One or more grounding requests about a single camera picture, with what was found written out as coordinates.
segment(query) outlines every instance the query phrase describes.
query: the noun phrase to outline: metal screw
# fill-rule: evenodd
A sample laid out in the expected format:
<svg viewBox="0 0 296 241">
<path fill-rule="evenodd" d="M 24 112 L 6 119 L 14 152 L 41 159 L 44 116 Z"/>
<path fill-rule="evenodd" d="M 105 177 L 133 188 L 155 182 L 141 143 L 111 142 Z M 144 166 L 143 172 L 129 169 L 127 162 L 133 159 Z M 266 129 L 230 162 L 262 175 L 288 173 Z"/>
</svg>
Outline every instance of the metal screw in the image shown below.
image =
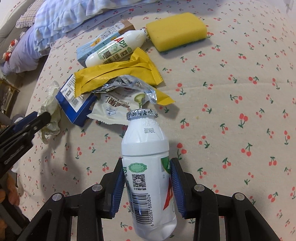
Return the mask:
<svg viewBox="0 0 296 241">
<path fill-rule="evenodd" d="M 100 184 L 95 184 L 91 188 L 95 192 L 101 191 L 103 189 L 102 185 L 100 185 Z"/>
<path fill-rule="evenodd" d="M 62 195 L 60 193 L 56 193 L 55 195 L 52 196 L 52 200 L 54 201 L 59 201 L 61 200 Z"/>
<path fill-rule="evenodd" d="M 205 190 L 205 187 L 203 185 L 201 185 L 201 184 L 197 184 L 197 185 L 194 186 L 194 189 L 196 191 L 198 191 L 198 192 L 202 192 L 202 191 Z"/>
<path fill-rule="evenodd" d="M 236 193 L 234 197 L 239 201 L 244 200 L 244 195 L 242 193 Z"/>
</svg>

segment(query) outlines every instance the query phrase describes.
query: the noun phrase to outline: ad calcium milk bottle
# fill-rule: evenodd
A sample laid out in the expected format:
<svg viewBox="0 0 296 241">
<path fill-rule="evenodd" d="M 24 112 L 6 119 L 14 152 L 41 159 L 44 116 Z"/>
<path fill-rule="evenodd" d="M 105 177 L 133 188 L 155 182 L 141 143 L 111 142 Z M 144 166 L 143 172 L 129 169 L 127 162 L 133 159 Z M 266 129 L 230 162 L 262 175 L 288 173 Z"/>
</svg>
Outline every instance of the ad calcium milk bottle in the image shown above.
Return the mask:
<svg viewBox="0 0 296 241">
<path fill-rule="evenodd" d="M 144 28 L 127 31 L 88 56 L 85 65 L 92 67 L 121 60 L 131 54 L 137 47 L 141 47 L 148 38 L 148 33 Z"/>
<path fill-rule="evenodd" d="M 130 121 L 121 143 L 126 189 L 138 236 L 162 241 L 177 225 L 170 177 L 169 143 L 151 109 L 127 113 Z"/>
</svg>

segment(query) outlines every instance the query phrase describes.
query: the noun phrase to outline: wooden furniture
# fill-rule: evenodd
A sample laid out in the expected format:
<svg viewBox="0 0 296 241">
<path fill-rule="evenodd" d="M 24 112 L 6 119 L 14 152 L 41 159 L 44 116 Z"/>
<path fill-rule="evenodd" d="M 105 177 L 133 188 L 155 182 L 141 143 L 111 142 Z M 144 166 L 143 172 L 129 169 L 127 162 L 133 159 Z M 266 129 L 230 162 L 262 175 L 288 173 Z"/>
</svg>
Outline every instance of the wooden furniture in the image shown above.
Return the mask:
<svg viewBox="0 0 296 241">
<path fill-rule="evenodd" d="M 0 79 L 0 108 L 1 112 L 8 117 L 10 116 L 18 93 L 19 90 L 17 88 L 13 87 L 5 80 Z"/>
</svg>

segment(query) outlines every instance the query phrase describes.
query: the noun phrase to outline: stuffed toy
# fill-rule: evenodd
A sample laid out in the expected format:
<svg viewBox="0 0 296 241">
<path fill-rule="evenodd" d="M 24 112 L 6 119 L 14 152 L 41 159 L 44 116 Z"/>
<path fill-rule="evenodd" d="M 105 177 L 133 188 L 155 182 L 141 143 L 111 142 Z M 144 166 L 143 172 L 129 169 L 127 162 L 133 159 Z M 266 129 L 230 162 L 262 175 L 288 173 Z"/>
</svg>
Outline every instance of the stuffed toy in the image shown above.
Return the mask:
<svg viewBox="0 0 296 241">
<path fill-rule="evenodd" d="M 20 39 L 22 38 L 22 36 L 24 36 L 24 34 L 25 34 L 25 32 L 22 32 L 20 34 Z M 9 61 L 10 56 L 11 56 L 11 53 L 13 52 L 13 50 L 15 49 L 15 47 L 17 46 L 18 42 L 19 41 L 17 39 L 11 41 L 11 43 L 10 43 L 10 45 L 8 47 L 8 50 L 6 51 L 6 53 L 3 54 L 3 58 L 2 59 L 4 61 Z"/>
</svg>

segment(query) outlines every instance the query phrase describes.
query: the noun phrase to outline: cherry print fabric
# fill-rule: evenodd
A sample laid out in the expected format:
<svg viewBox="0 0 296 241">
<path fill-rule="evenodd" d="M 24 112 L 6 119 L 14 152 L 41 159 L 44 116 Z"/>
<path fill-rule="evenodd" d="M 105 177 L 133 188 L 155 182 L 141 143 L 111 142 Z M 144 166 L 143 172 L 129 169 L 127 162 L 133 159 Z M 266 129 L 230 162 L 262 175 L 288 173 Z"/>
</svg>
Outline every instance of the cherry print fabric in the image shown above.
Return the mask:
<svg viewBox="0 0 296 241">
<path fill-rule="evenodd" d="M 170 157 L 215 193 L 244 193 L 281 240 L 295 240 L 296 38 L 285 13 L 267 3 L 160 1 L 111 14 L 104 22 L 93 18 L 85 23 L 92 26 L 87 31 L 77 28 L 53 46 L 27 114 L 40 107 L 53 80 L 62 85 L 82 68 L 76 60 L 79 45 L 121 18 L 140 29 L 182 12 L 207 25 L 205 40 L 162 53 L 151 42 L 142 46 L 163 76 L 159 90 L 176 101 L 149 106 L 158 110 Z M 99 183 L 121 155 L 126 126 L 88 120 L 80 128 L 61 116 L 61 133 L 49 145 L 35 137 L 34 148 L 20 160 L 20 207 L 28 218 L 55 192 L 74 195 Z M 177 217 L 168 239 L 192 240 L 195 220 Z M 103 228 L 105 240 L 141 240 L 126 190 L 116 217 L 103 220 Z"/>
</svg>

